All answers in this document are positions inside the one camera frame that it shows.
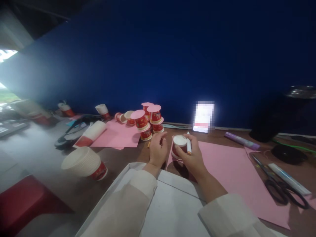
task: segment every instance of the pink cardstock sheet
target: pink cardstock sheet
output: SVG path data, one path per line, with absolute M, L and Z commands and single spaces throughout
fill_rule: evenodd
M 137 147 L 140 133 L 136 126 L 128 126 L 115 119 L 106 123 L 107 127 L 91 145 L 91 147 Z
M 251 150 L 251 149 L 249 149 L 249 148 L 247 148 L 247 147 L 245 147 L 245 150 L 246 150 L 246 152 L 247 152 L 247 155 L 248 155 L 249 159 L 252 159 L 252 158 L 250 157 L 249 153 L 251 153 L 251 152 L 259 152 L 259 151 L 253 151 L 253 150 Z M 304 198 L 305 198 L 306 201 L 309 203 L 310 207 L 316 210 L 316 198 L 314 198 L 313 195 L 315 195 L 315 194 L 306 195 L 306 196 L 304 196 Z M 300 198 L 299 198 L 298 196 L 296 196 L 295 194 L 293 194 L 293 196 L 294 196 L 297 200 L 300 200 Z M 284 208 L 286 208 L 286 209 L 288 210 L 288 212 L 290 212 L 290 207 L 291 207 L 291 205 L 288 204 L 288 205 L 285 206 Z M 302 213 L 302 212 L 304 211 L 304 209 L 302 209 L 302 208 L 300 208 L 300 207 L 298 207 L 298 209 L 299 209 L 299 212 L 300 212 L 300 213 Z
M 205 142 L 198 144 L 207 170 L 227 192 L 241 195 L 257 217 L 290 229 L 289 209 L 275 204 L 244 148 Z M 176 160 L 170 153 L 167 166 Z

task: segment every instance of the right hand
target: right hand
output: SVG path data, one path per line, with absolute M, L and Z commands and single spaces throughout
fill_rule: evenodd
M 178 155 L 181 157 L 184 165 L 187 167 L 187 169 L 191 172 L 191 174 L 193 174 L 195 179 L 198 181 L 199 179 L 202 179 L 205 176 L 209 175 L 209 172 L 207 171 L 204 165 L 202 153 L 198 146 L 197 138 L 190 134 L 184 134 L 183 136 L 190 139 L 191 141 L 191 148 L 192 148 L 191 155 L 188 155 L 187 153 L 185 153 L 177 145 L 175 146 L 175 148 L 177 150 Z

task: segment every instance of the green wire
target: green wire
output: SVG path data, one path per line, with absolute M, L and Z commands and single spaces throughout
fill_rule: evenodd
M 278 141 L 275 140 L 275 139 L 272 139 L 272 141 L 274 141 L 275 143 L 281 144 L 281 145 L 287 145 L 287 146 L 290 146 L 290 147 L 293 147 L 293 148 L 299 148 L 299 149 L 302 149 L 302 150 L 305 150 L 305 151 L 309 151 L 309 152 L 312 152 L 312 153 L 315 153 L 315 154 L 316 154 L 316 151 L 310 150 L 310 149 L 307 149 L 307 148 L 304 148 L 304 147 L 301 147 L 301 146 L 294 146 L 294 145 L 284 144 L 284 143 L 278 142 Z

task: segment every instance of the white lab coat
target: white lab coat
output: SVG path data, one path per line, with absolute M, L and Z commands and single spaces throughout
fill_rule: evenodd
M 156 187 L 152 174 L 137 171 L 129 184 L 109 197 L 82 237 L 138 237 Z M 275 237 L 237 194 L 215 199 L 199 214 L 213 237 Z

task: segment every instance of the blue wall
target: blue wall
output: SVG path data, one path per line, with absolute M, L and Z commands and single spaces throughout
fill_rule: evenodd
M 120 1 L 93 6 L 0 65 L 21 98 L 95 114 L 160 104 L 189 123 L 195 101 L 216 103 L 216 125 L 250 128 L 263 98 L 316 85 L 312 1 Z M 285 131 L 316 135 L 316 102 Z

